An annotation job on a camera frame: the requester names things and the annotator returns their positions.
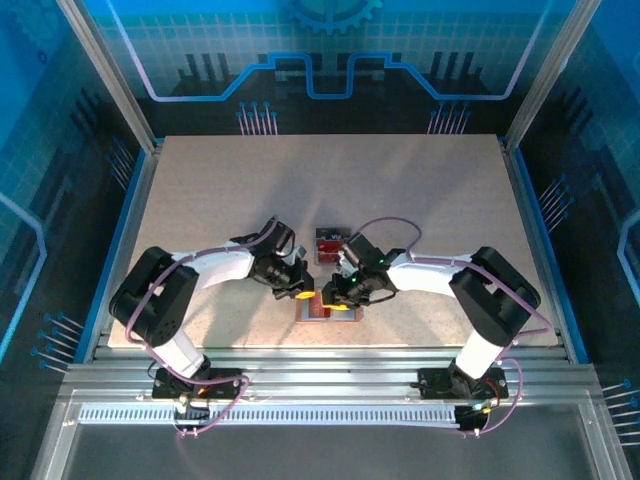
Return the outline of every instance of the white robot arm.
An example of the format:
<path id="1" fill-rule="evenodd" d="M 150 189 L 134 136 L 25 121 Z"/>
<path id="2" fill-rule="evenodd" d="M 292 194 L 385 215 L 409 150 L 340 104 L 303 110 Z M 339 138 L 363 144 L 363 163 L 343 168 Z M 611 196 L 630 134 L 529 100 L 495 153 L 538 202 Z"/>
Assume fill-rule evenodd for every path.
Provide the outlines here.
<path id="1" fill-rule="evenodd" d="M 253 278 L 270 287 L 276 299 L 312 295 L 314 281 L 302 260 L 306 252 L 294 243 L 293 231 L 272 218 L 260 233 L 233 238 L 207 251 L 172 254 L 149 248 L 113 296 L 109 310 L 127 327 L 127 335 L 135 333 L 173 372 L 208 379 L 212 375 L 208 359 L 182 328 L 193 294 L 229 280 Z M 174 269 L 143 301 L 169 268 Z"/>
<path id="2" fill-rule="evenodd" d="M 351 309 L 390 300 L 396 293 L 408 290 L 455 297 L 474 330 L 451 362 L 449 378 L 440 376 L 440 385 L 434 390 L 444 388 L 455 397 L 471 398 L 474 391 L 482 388 L 491 365 L 511 344 L 530 313 L 513 295 L 499 288 L 490 291 L 487 278 L 461 265 L 486 269 L 520 301 L 533 309 L 540 305 L 538 292 L 492 248 L 482 247 L 473 255 L 457 257 L 409 254 L 403 249 L 393 249 L 385 255 L 361 233 L 342 246 L 340 272 L 323 288 L 322 301 L 328 308 Z M 372 293 L 378 290 L 391 294 L 372 300 Z"/>

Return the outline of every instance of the cable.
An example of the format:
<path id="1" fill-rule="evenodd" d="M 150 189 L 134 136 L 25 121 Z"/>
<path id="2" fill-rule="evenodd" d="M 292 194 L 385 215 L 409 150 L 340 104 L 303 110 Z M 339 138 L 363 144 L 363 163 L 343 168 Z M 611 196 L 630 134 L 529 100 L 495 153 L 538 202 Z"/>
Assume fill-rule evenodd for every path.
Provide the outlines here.
<path id="1" fill-rule="evenodd" d="M 131 314 L 131 317 L 129 318 L 129 321 L 127 322 L 127 326 L 126 326 L 126 329 L 125 329 L 125 337 L 126 337 L 126 339 L 131 343 L 135 343 L 137 345 L 143 345 L 145 347 L 147 353 L 149 353 L 149 355 L 151 356 L 151 358 L 153 358 L 153 360 L 158 362 L 160 365 L 163 365 L 169 371 L 169 373 L 171 373 L 174 377 L 178 378 L 179 380 L 182 380 L 183 382 L 185 382 L 187 384 L 191 384 L 191 385 L 220 385 L 220 384 L 223 384 L 223 383 L 235 382 L 237 380 L 242 385 L 240 390 L 239 390 L 239 392 L 238 392 L 238 395 L 236 395 L 236 397 L 229 403 L 229 405 L 227 405 L 224 408 L 224 410 L 222 410 L 222 412 L 220 412 L 220 414 L 212 422 L 210 422 L 209 424 L 205 425 L 204 427 L 194 428 L 192 431 L 185 432 L 185 434 L 187 434 L 187 435 L 197 436 L 198 434 L 204 433 L 205 431 L 207 431 L 210 428 L 212 428 L 215 425 L 217 425 L 231 411 L 231 409 L 238 403 L 240 398 L 242 398 L 242 396 L 246 392 L 247 388 L 249 387 L 249 383 L 250 383 L 249 377 L 247 377 L 246 375 L 236 375 L 236 376 L 233 376 L 233 377 L 226 377 L 226 378 L 214 379 L 214 380 L 194 380 L 192 378 L 184 377 L 183 375 L 180 375 L 178 372 L 176 372 L 169 365 L 166 365 L 165 362 L 160 358 L 160 356 L 158 354 L 156 354 L 153 351 L 153 349 L 144 340 L 136 340 L 136 339 L 134 339 L 131 336 L 131 332 L 133 330 L 133 327 L 135 326 L 135 324 L 136 324 L 136 322 L 138 320 L 138 317 L 140 316 L 140 313 L 142 312 L 144 307 L 146 307 L 147 303 L 149 303 L 149 300 L 151 299 L 151 296 L 154 294 L 156 288 L 158 288 L 160 285 L 162 285 L 162 282 L 164 282 L 164 280 L 169 275 L 171 275 L 171 273 L 174 270 L 176 270 L 179 266 L 184 265 L 185 263 L 191 262 L 191 261 L 193 261 L 193 260 L 195 260 L 197 258 L 201 258 L 201 257 L 207 256 L 207 255 L 213 255 L 214 253 L 233 252 L 233 251 L 243 250 L 243 249 L 246 249 L 246 248 L 253 247 L 254 245 L 257 245 L 262 240 L 267 238 L 269 235 L 271 235 L 271 233 L 275 230 L 277 224 L 278 224 L 278 217 L 274 215 L 273 217 L 271 217 L 271 226 L 267 229 L 267 231 L 265 233 L 263 233 L 262 235 L 258 236 L 257 238 L 255 238 L 255 239 L 253 239 L 253 240 L 251 240 L 251 241 L 249 241 L 247 243 L 240 244 L 240 245 L 234 245 L 234 246 L 231 246 L 231 247 L 207 248 L 207 249 L 195 252 L 195 253 L 193 253 L 191 255 L 187 255 L 185 257 L 182 257 L 181 259 L 173 262 L 169 267 L 167 267 L 158 276 L 158 278 L 155 280 L 155 282 L 153 282 L 153 284 L 149 287 L 149 290 L 147 290 L 147 292 L 143 295 L 142 299 L 140 300 L 140 303 L 138 304 L 136 309 L 133 311 L 133 313 Z"/>
<path id="2" fill-rule="evenodd" d="M 147 350 L 147 353 L 151 356 L 151 358 L 156 360 L 158 363 L 163 364 L 162 359 L 158 356 L 156 352 L 153 351 L 151 347 L 147 347 L 146 350 Z M 240 391 L 238 392 L 238 395 L 236 395 L 236 397 L 224 408 L 224 410 L 222 410 L 222 412 L 220 412 L 220 414 L 214 420 L 212 420 L 210 423 L 208 423 L 203 427 L 193 428 L 192 430 L 185 430 L 183 432 L 186 435 L 192 435 L 194 437 L 197 437 L 199 434 L 206 432 L 210 428 L 213 428 L 225 416 L 227 416 L 227 414 L 231 411 L 233 407 L 235 407 L 235 405 L 240 401 L 244 393 L 247 391 L 247 388 L 249 387 L 249 383 L 250 383 L 249 377 L 247 377 L 246 375 L 235 375 L 233 377 L 225 377 L 225 378 L 219 378 L 219 379 L 213 379 L 213 380 L 196 380 L 193 378 L 187 378 L 179 374 L 169 365 L 164 365 L 164 367 L 169 371 L 171 375 L 173 375 L 178 380 L 182 380 L 183 382 L 189 383 L 192 385 L 220 385 L 223 383 L 235 382 L 236 380 L 239 381 L 240 384 L 242 385 L 240 387 Z"/>
<path id="3" fill-rule="evenodd" d="M 489 385 L 489 387 L 491 388 L 491 390 L 493 390 L 493 393 L 496 394 L 496 400 L 498 402 L 498 404 L 496 405 L 496 408 L 500 406 L 500 395 L 498 394 L 498 389 L 496 388 L 495 383 L 493 383 L 493 380 L 491 380 L 490 378 L 487 378 L 487 380 L 485 381 L 485 383 L 487 385 Z"/>
<path id="4" fill-rule="evenodd" d="M 395 298 L 395 296 L 396 296 L 396 292 L 392 292 L 390 295 L 387 295 L 386 297 L 378 298 L 377 300 L 371 300 L 369 302 L 369 305 L 376 305 L 377 303 L 388 302 L 392 298 Z"/>
<path id="5" fill-rule="evenodd" d="M 520 401 L 520 397 L 522 396 L 522 389 L 523 389 L 523 386 L 524 386 L 524 379 L 523 379 L 523 375 L 522 375 L 522 366 L 520 365 L 520 362 L 518 362 L 518 360 L 516 360 L 515 358 L 511 358 L 511 357 L 505 358 L 504 361 L 509 361 L 509 362 L 513 363 L 516 366 L 516 369 L 518 370 L 518 375 L 519 375 L 519 378 L 518 378 L 518 393 L 516 394 L 516 398 L 513 399 L 513 403 L 511 404 L 511 407 L 509 407 L 509 410 L 507 411 L 505 416 L 502 417 L 498 421 L 498 423 L 496 423 L 495 425 L 487 427 L 486 424 L 485 424 L 485 427 L 478 432 L 479 435 L 484 435 L 485 433 L 493 432 L 495 429 L 500 427 L 504 422 L 506 422 L 509 419 L 509 417 L 511 416 L 511 414 L 513 413 L 513 411 L 518 406 L 518 402 Z"/>
<path id="6" fill-rule="evenodd" d="M 151 369 L 153 368 L 154 365 L 157 365 L 157 364 L 158 362 L 154 360 L 147 367 L 147 377 L 149 377 L 151 380 L 155 380 L 155 378 L 151 376 Z"/>
<path id="7" fill-rule="evenodd" d="M 140 313 L 142 313 L 142 310 L 144 309 L 144 307 L 146 307 L 147 303 L 149 303 L 149 300 L 153 296 L 153 293 L 156 291 L 156 288 L 158 288 L 160 285 L 162 285 L 162 283 L 165 281 L 165 279 L 169 275 L 171 275 L 173 273 L 173 271 L 176 270 L 179 266 L 184 265 L 185 263 L 192 262 L 193 260 L 196 260 L 197 258 L 201 258 L 201 257 L 207 256 L 207 255 L 213 255 L 214 253 L 234 252 L 234 251 L 244 250 L 246 248 L 253 247 L 254 245 L 257 245 L 262 240 L 267 238 L 269 235 L 271 235 L 271 233 L 275 230 L 277 224 L 278 224 L 278 217 L 274 215 L 273 217 L 271 217 L 271 226 L 267 229 L 267 231 L 265 233 L 263 233 L 262 235 L 260 235 L 259 237 L 255 238 L 254 240 L 251 240 L 248 243 L 243 243 L 243 244 L 240 244 L 240 245 L 234 245 L 234 246 L 231 246 L 231 247 L 207 248 L 207 249 L 195 252 L 195 253 L 193 253 L 191 255 L 187 255 L 185 257 L 182 257 L 181 259 L 176 260 L 171 265 L 169 265 L 169 267 L 167 267 L 158 276 L 156 281 L 153 282 L 151 287 L 149 287 L 149 290 L 147 290 L 147 292 L 144 294 L 142 299 L 140 299 L 140 303 L 138 303 L 138 306 L 135 308 L 135 310 L 131 314 L 131 317 L 129 318 L 129 321 L 127 322 L 127 326 L 126 326 L 125 332 L 124 332 L 124 336 L 127 339 L 127 341 L 129 341 L 131 343 L 134 343 L 136 345 L 145 345 L 145 342 L 143 340 L 137 340 L 137 339 L 135 339 L 135 338 L 133 338 L 131 336 L 131 332 L 133 331 L 133 327 L 136 324 L 136 322 L 138 321 L 138 317 L 140 316 Z"/>
<path id="8" fill-rule="evenodd" d="M 292 231 L 291 232 L 291 250 L 289 250 L 289 253 L 274 253 L 274 255 L 278 258 L 287 258 L 288 256 L 290 256 L 291 254 L 293 254 L 293 250 L 296 248 L 296 232 Z"/>
<path id="9" fill-rule="evenodd" d="M 360 228 L 358 228 L 355 231 L 355 233 L 362 233 L 362 231 L 365 228 L 367 228 L 369 225 L 372 225 L 374 223 L 386 222 L 386 221 L 391 221 L 391 220 L 396 221 L 396 222 L 408 223 L 413 228 L 415 228 L 416 231 L 418 232 L 418 235 L 416 236 L 416 238 L 411 243 L 409 243 L 409 245 L 407 245 L 407 255 L 411 256 L 411 249 L 422 238 L 422 229 L 418 226 L 418 224 L 416 222 L 414 222 L 412 220 L 409 220 L 407 218 L 402 218 L 402 217 L 394 217 L 394 216 L 374 218 L 373 220 L 368 221 L 367 223 L 362 225 Z"/>
<path id="10" fill-rule="evenodd" d="M 498 277 L 493 275 L 491 272 L 485 270 L 481 266 L 476 265 L 475 263 L 467 262 L 466 260 L 458 260 L 458 259 L 453 259 L 452 260 L 450 258 L 421 257 L 421 258 L 414 258 L 413 261 L 415 263 L 422 264 L 422 265 L 447 265 L 447 266 L 449 266 L 449 265 L 453 264 L 454 266 L 457 266 L 457 267 L 470 268 L 471 270 L 474 270 L 474 271 L 478 272 L 479 274 L 481 274 L 482 276 L 484 276 L 490 282 L 494 283 L 497 288 L 500 288 L 502 291 L 504 291 L 504 293 L 509 295 L 518 305 L 520 305 L 522 308 L 524 308 L 531 316 L 537 318 L 538 320 L 541 320 L 545 324 L 544 328 L 539 328 L 539 329 L 535 329 L 535 330 L 527 330 L 527 331 L 518 333 L 514 337 L 514 340 L 516 340 L 516 339 L 518 339 L 520 337 L 527 336 L 527 335 L 538 335 L 538 334 L 541 334 L 541 333 L 547 333 L 547 332 L 553 331 L 553 325 L 551 324 L 551 322 L 549 320 L 547 320 L 547 318 L 544 317 L 544 315 L 542 315 L 535 308 L 533 308 L 531 305 L 529 305 L 527 302 L 525 302 L 524 299 L 522 297 L 520 297 L 520 295 L 518 295 L 511 288 L 509 288 L 502 280 L 500 280 Z M 502 353 L 498 357 L 498 360 L 502 357 L 502 355 L 504 355 L 507 352 L 509 347 L 510 346 L 505 347 L 505 349 L 502 351 Z"/>

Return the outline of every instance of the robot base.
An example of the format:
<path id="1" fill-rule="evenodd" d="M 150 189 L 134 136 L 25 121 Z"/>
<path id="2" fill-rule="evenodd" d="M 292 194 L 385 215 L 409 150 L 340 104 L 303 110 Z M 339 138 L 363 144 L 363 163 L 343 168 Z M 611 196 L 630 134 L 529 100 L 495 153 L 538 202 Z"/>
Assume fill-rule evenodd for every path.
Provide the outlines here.
<path id="1" fill-rule="evenodd" d="M 242 375 L 242 370 L 239 368 L 210 368 L 206 372 L 206 378 L 201 378 L 201 380 L 214 380 L 235 377 L 237 375 Z M 156 372 L 155 381 L 153 382 L 151 398 L 174 400 L 178 399 L 182 394 L 187 394 L 192 399 L 215 398 L 233 400 L 239 393 L 240 384 L 238 382 L 228 382 L 212 386 L 187 385 L 170 375 L 165 368 L 159 368 Z"/>
<path id="2" fill-rule="evenodd" d="M 499 398 L 509 398 L 507 381 L 501 368 L 490 368 L 485 376 L 478 380 L 477 387 L 471 392 L 473 400 L 490 400 L 496 397 L 491 384 L 498 392 Z M 423 400 L 454 400 L 450 372 L 447 368 L 421 368 L 418 370 L 418 383 L 411 384 L 420 390 Z"/>

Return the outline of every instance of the workbench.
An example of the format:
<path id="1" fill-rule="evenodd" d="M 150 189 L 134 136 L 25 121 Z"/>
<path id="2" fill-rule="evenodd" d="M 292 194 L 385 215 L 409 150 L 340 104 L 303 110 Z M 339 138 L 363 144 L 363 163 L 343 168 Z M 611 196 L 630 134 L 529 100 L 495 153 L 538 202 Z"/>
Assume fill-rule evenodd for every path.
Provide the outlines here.
<path id="1" fill-rule="evenodd" d="M 317 286 L 333 269 L 314 263 L 316 227 L 355 229 L 398 215 L 422 228 L 417 253 L 496 248 L 541 293 L 539 311 L 557 323 L 495 135 L 169 137 L 131 262 L 154 245 L 169 252 L 221 245 L 259 230 L 273 214 L 306 247 Z M 367 235 L 387 251 L 406 246 L 415 232 L 389 222 Z M 455 298 L 424 292 L 403 292 L 366 308 L 359 322 L 300 323 L 294 317 L 293 301 L 276 301 L 251 280 L 234 281 L 194 295 L 184 328 L 198 347 L 463 345 L 471 332 Z M 524 328 L 535 327 L 530 320 Z M 557 340 L 550 332 L 522 342 Z M 131 347 L 117 322 L 109 346 Z"/>

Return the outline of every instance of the aluminum frame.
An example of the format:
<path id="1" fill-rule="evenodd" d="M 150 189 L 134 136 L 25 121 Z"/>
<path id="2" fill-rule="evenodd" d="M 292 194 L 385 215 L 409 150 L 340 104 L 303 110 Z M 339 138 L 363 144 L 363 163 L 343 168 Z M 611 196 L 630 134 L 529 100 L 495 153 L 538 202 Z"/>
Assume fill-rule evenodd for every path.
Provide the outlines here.
<path id="1" fill-rule="evenodd" d="M 531 88 L 506 135 L 507 152 L 513 154 L 520 145 L 533 119 L 547 99 L 551 88 L 563 72 L 569 57 L 589 26 L 601 0 L 577 0 L 560 33 L 551 45 Z"/>
<path id="2" fill-rule="evenodd" d="M 156 147 L 153 131 L 82 0 L 56 1 L 140 147 L 151 155 Z"/>
<path id="3" fill-rule="evenodd" d="M 242 367 L 252 379 L 243 397 L 245 409 L 265 406 L 394 407 L 395 411 L 434 405 L 466 403 L 421 400 L 409 383 L 416 370 L 446 367 L 457 348 L 396 349 L 218 349 L 207 350 L 213 364 Z M 118 352 L 92 364 L 72 365 L 66 374 L 32 478 L 62 478 L 73 451 L 83 407 L 135 403 L 157 405 L 150 399 L 149 360 L 142 353 Z M 520 405 L 578 405 L 586 438 L 602 478 L 632 478 L 619 445 L 598 378 L 592 365 L 569 363 L 562 346 L 520 347 L 511 352 L 523 367 L 525 380 Z M 517 371 L 504 363 L 508 384 L 518 382 Z"/>
<path id="4" fill-rule="evenodd" d="M 561 67 L 575 48 L 600 0 L 579 0 L 562 32 L 554 42 L 534 84 L 518 112 L 507 137 L 506 163 L 514 192 L 518 199 L 529 240 L 537 253 L 536 265 L 541 280 L 554 304 L 560 321 L 556 347 L 514 348 L 511 355 L 523 367 L 524 391 L 521 405 L 572 404 L 579 407 L 586 438 L 597 470 L 602 478 L 631 478 L 622 447 L 608 414 L 598 378 L 592 365 L 578 365 L 568 328 L 561 315 L 559 295 L 553 285 L 548 262 L 539 250 L 539 232 L 532 213 L 526 208 L 521 177 L 513 159 L 515 148 L 524 136 Z M 83 7 L 73 0 L 58 0 L 72 28 L 101 78 L 114 96 L 118 107 L 147 153 L 155 150 L 155 142 L 144 116 L 117 69 L 115 62 L 99 40 L 95 25 Z M 136 184 L 128 226 L 118 248 L 116 264 L 109 285 L 117 284 L 126 273 L 135 232 L 139 227 L 145 188 L 150 185 L 153 171 L 145 177 L 149 183 Z M 152 405 L 150 381 L 146 376 L 149 360 L 134 349 L 111 350 L 102 342 L 101 328 L 109 325 L 106 302 L 110 289 L 105 290 L 103 303 L 94 328 L 91 345 L 95 345 L 92 363 L 71 365 L 64 377 L 56 405 L 50 417 L 32 478 L 57 479 L 64 475 L 72 445 L 81 421 L 80 413 L 87 405 L 127 405 L 136 402 Z M 398 409 L 434 405 L 420 400 L 418 392 L 409 388 L 416 370 L 424 367 L 446 367 L 455 358 L 458 348 L 387 348 L 387 349 L 218 349 L 205 353 L 217 366 L 245 369 L 252 385 L 243 398 L 243 406 L 261 408 L 264 405 L 335 405 L 394 406 Z M 514 386 L 517 371 L 505 363 L 507 382 Z M 458 401 L 437 402 L 460 403 Z"/>

